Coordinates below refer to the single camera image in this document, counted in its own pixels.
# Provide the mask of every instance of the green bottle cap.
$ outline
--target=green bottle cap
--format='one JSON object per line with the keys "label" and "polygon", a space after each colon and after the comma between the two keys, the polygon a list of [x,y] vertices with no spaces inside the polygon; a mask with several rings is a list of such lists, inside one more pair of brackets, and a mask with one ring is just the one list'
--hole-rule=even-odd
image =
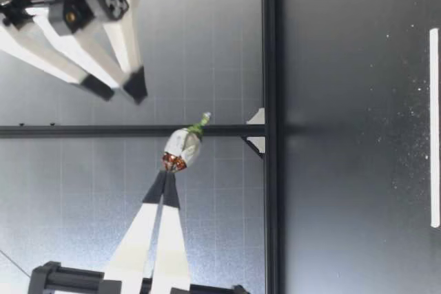
{"label": "green bottle cap", "polygon": [[187,128],[188,132],[192,132],[196,134],[198,138],[201,139],[203,135],[203,127],[206,126],[206,124],[208,124],[211,116],[212,116],[211,113],[205,112],[202,115],[202,119],[199,123],[193,124],[191,127]]}

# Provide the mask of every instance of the gray grid backdrop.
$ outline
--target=gray grid backdrop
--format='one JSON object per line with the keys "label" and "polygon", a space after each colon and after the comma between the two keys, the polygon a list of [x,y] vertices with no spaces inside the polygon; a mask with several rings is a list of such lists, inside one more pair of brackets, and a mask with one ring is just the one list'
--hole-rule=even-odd
{"label": "gray grid backdrop", "polygon": [[[204,111],[213,123],[243,123],[262,103],[260,13],[260,0],[142,0],[150,95],[141,106],[122,96],[105,103],[0,53],[0,125],[181,124]],[[48,260],[102,270],[164,144],[0,140],[0,247],[27,272]],[[262,160],[239,138],[206,138],[178,188],[193,282],[264,293]],[[152,257],[146,276],[151,270]],[[26,293],[27,283],[0,257],[2,293]]]}

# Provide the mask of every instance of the black cable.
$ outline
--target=black cable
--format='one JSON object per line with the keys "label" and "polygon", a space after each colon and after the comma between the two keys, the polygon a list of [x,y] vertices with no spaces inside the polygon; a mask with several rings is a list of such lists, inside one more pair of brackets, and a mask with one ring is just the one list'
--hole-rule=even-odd
{"label": "black cable", "polygon": [[14,265],[15,265],[15,267],[17,268],[17,269],[19,269],[24,275],[27,275],[28,276],[28,278],[30,278],[30,275],[26,272],[26,271],[24,271],[22,268],[21,268],[21,266],[19,266],[12,258],[10,258],[9,256],[8,256],[8,254],[6,254],[3,250],[1,250],[0,249],[0,253],[9,261],[9,262],[11,262],[11,263],[13,263]]}

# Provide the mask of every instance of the black metal rail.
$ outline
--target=black metal rail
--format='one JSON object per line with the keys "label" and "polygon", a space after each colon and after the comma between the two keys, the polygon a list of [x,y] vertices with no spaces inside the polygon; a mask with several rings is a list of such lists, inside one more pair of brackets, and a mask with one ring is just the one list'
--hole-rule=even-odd
{"label": "black metal rail", "polygon": [[[0,127],[2,138],[98,138],[98,137],[167,137],[188,125],[51,125]],[[261,137],[264,125],[208,125],[204,136]]]}
{"label": "black metal rail", "polygon": [[265,106],[265,279],[266,294],[282,293],[279,278],[278,187],[281,160],[281,78],[276,68],[276,0],[263,0],[263,96]]}

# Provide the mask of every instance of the small bottle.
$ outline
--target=small bottle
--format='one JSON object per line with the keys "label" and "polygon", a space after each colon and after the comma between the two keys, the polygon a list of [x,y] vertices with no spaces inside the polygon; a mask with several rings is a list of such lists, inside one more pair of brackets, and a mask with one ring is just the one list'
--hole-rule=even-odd
{"label": "small bottle", "polygon": [[203,127],[208,124],[210,117],[211,114],[206,112],[199,123],[173,132],[164,149],[165,170],[178,172],[193,164],[201,148]]}

